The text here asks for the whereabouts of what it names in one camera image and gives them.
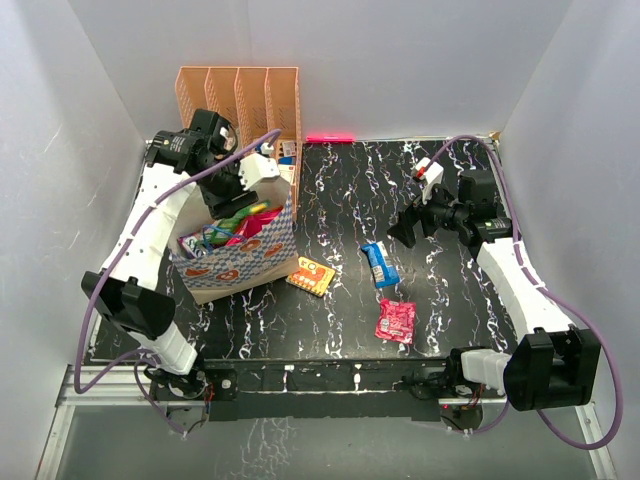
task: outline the blue snack bar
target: blue snack bar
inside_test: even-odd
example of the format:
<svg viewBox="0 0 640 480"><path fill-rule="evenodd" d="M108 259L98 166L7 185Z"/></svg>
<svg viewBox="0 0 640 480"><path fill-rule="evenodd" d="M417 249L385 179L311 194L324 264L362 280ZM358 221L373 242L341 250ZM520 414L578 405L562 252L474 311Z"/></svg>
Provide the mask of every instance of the blue snack bar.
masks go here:
<svg viewBox="0 0 640 480"><path fill-rule="evenodd" d="M370 243L361 248L369 258L376 288L388 287L400 282L396 267L389 265L389 254L382 242Z"/></svg>

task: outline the white wall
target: white wall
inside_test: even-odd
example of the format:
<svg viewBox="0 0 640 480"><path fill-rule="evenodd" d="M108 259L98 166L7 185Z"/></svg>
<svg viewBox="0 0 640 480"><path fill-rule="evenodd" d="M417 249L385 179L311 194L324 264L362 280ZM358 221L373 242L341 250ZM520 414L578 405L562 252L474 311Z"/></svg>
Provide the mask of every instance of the white wall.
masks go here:
<svg viewBox="0 0 640 480"><path fill-rule="evenodd" d="M0 477L33 478L86 299L131 204L143 142L71 7L0 15Z"/></svg>
<svg viewBox="0 0 640 480"><path fill-rule="evenodd" d="M536 268L597 322L618 356L626 410L611 452L621 479L640 469L639 46L637 2L574 2L502 136ZM604 368L595 398L608 428Z"/></svg>
<svg viewBox="0 0 640 480"><path fill-rule="evenodd" d="M70 0L146 137L181 65L301 68L302 123L357 138L501 130L569 0Z"/></svg>

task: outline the black marble surface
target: black marble surface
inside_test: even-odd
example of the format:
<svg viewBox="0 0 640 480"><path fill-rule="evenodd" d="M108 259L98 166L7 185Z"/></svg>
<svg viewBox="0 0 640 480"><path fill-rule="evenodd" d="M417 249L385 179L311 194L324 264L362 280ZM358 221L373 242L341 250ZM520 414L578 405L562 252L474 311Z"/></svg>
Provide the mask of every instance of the black marble surface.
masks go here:
<svg viewBox="0 0 640 480"><path fill-rule="evenodd" d="M439 231L413 249L387 237L398 209L419 193L411 165L441 141L307 145L295 235L300 255L337 271L318 298L284 279L198 306L165 259L158 290L177 303L175 321L207 359L444 357L452 347L484 345L511 352L511 321L486 274L458 241ZM488 168L486 153L458 142L440 163L456 191L458 171ZM384 241L401 282L377 290L364 244ZM413 345L374 335L381 298L415 302ZM136 342L102 322L90 360L110 360Z"/></svg>

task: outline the paper bag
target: paper bag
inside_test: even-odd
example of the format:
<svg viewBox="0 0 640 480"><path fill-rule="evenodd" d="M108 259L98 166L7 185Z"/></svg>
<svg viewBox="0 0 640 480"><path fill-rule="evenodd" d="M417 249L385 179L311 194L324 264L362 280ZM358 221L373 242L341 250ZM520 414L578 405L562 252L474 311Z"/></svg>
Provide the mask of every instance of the paper bag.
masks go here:
<svg viewBox="0 0 640 480"><path fill-rule="evenodd" d="M289 183L278 178L260 201L284 208L257 235L238 245L216 248L210 255L186 258L178 239L211 223L209 209L196 188L187 199L169 237L171 261L196 303L202 304L261 285L298 271L293 238L293 208Z"/></svg>

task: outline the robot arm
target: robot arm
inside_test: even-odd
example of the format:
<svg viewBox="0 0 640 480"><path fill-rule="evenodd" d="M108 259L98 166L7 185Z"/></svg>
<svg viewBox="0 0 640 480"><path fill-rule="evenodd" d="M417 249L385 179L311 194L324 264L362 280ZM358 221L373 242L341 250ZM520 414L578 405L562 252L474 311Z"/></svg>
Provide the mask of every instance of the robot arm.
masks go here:
<svg viewBox="0 0 640 480"><path fill-rule="evenodd" d="M172 386L178 394L197 394L202 389L202 376L197 375L202 361L173 321L175 302L155 291L160 262L178 215L198 187L213 218L233 215L239 208L269 196L280 174L275 160L252 153L240 160L239 165L223 167L216 174L199 179L198 187L190 183L159 205L155 200L228 157L235 148L229 122L207 110L196 110L188 129L158 132L145 156L138 195L117 245L100 273L86 272L82 280L82 289L91 297L106 267L125 241L131 239L125 256L101 289L96 309L102 318L155 353L160 360L160 372L153 379ZM131 237L130 232L149 207L151 214Z"/></svg>
<svg viewBox="0 0 640 480"><path fill-rule="evenodd" d="M517 410L583 405L591 397L600 343L588 329L544 297L544 286L529 263L524 244L522 272L514 251L511 220L498 214L498 189L491 170L462 172L458 198L440 183L443 168L425 158L412 170L422 194L388 234L411 248L420 222L425 236L437 229L458 232L480 268L491 278L513 322L519 345L513 355L482 347L453 349L445 377L450 385L485 384L507 394Z"/></svg>

